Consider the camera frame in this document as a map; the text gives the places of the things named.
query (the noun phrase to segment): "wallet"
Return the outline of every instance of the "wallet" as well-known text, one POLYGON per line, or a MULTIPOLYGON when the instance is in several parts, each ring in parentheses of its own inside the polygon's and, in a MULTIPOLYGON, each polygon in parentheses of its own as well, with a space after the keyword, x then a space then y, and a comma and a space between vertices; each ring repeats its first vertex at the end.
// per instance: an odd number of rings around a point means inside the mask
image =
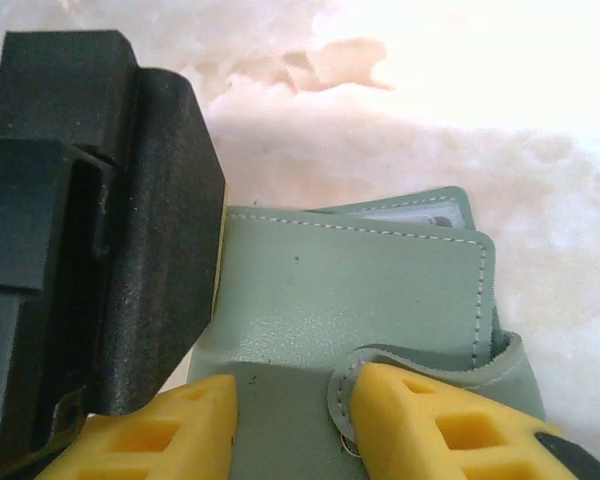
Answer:
POLYGON ((543 418, 522 340, 498 321, 494 273, 458 187, 313 211, 229 207, 189 381, 236 378, 231 479, 367 479, 348 398, 371 361, 543 418))

